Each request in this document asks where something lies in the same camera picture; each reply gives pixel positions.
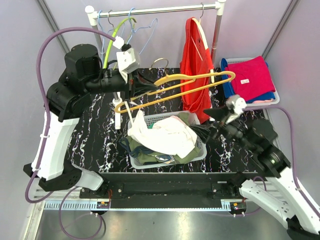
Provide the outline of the lime green hanger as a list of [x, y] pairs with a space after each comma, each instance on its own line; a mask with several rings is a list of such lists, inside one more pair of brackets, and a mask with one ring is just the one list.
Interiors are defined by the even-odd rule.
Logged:
[[[134, 28], [135, 27], [135, 24], [137, 23], [136, 19], [134, 17], [127, 17], [127, 18], [124, 18], [114, 29], [113, 29], [113, 32], [112, 32], [112, 37], [116, 37], [117, 34], [118, 34], [118, 31], [120, 30], [120, 28], [126, 23], [126, 22], [129, 22], [130, 24], [132, 24], [132, 27]], [[107, 68], [107, 65], [108, 65], [108, 59], [109, 59], [109, 55], [110, 55], [110, 52], [111, 52], [111, 49], [112, 49], [112, 46], [113, 46], [113, 41], [110, 40], [108, 45], [107, 45], [107, 49], [106, 49], [106, 52], [105, 52], [105, 55], [104, 55], [104, 61], [103, 61], [103, 68], [106, 69]]]

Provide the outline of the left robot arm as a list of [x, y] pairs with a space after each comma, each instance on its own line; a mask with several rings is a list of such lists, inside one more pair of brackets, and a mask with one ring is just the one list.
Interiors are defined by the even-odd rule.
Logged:
[[37, 160], [26, 164], [23, 171], [29, 177], [39, 178], [39, 186], [46, 192], [68, 190], [72, 187], [89, 189], [97, 198], [108, 193], [105, 179], [97, 172], [83, 169], [65, 159], [71, 135], [92, 103], [93, 94], [123, 92], [126, 100], [157, 87], [142, 77], [138, 68], [139, 53], [130, 44], [117, 52], [118, 69], [103, 68], [98, 49], [91, 44], [78, 44], [64, 56], [65, 70], [58, 82], [45, 94], [50, 122], [45, 123]]

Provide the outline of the pink tank top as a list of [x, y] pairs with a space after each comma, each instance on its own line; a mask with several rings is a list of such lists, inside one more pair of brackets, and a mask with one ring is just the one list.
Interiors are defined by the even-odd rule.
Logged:
[[143, 111], [130, 116], [127, 135], [144, 147], [158, 153], [185, 158], [196, 146], [197, 135], [190, 128], [189, 112], [179, 112], [147, 126]]

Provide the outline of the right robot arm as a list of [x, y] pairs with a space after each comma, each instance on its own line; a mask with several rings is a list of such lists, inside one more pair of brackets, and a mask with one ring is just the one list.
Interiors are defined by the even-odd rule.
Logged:
[[223, 135], [252, 152], [257, 173], [284, 198], [280, 201], [266, 191], [261, 191], [252, 179], [237, 172], [225, 183], [224, 192], [232, 198], [240, 196], [251, 200], [277, 219], [293, 240], [318, 240], [320, 238], [320, 207], [304, 192], [299, 182], [295, 163], [274, 145], [278, 134], [266, 119], [254, 120], [248, 128], [229, 118], [235, 113], [230, 107], [204, 111], [217, 122], [209, 125], [191, 125], [203, 143]]

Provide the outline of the light blue wire hanger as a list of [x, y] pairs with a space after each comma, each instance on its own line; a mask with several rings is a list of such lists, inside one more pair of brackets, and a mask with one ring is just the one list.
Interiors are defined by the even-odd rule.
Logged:
[[[100, 27], [100, 31], [101, 32], [105, 32], [104, 31], [104, 29], [103, 29], [103, 27], [102, 27], [102, 25], [101, 25], [101, 13], [102, 13], [102, 10], [100, 10], [99, 12], [98, 12], [98, 18], [97, 18], [97, 23], [98, 23], [98, 26]], [[102, 37], [102, 45], [101, 45], [101, 60], [102, 60], [102, 62], [104, 61], [104, 59], [105, 59], [105, 38], [104, 37]]]

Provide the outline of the olive printed tank top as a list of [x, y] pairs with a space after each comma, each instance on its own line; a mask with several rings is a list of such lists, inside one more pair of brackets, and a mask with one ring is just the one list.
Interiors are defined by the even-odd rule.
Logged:
[[174, 163], [174, 164], [187, 164], [195, 157], [198, 156], [200, 150], [197, 146], [184, 158], [180, 158], [177, 155], [168, 155], [153, 151], [139, 142], [132, 139], [130, 136], [123, 137], [119, 140], [119, 144], [128, 152], [128, 154], [134, 158], [138, 158], [138, 161], [143, 165], [150, 165], [155, 163]]

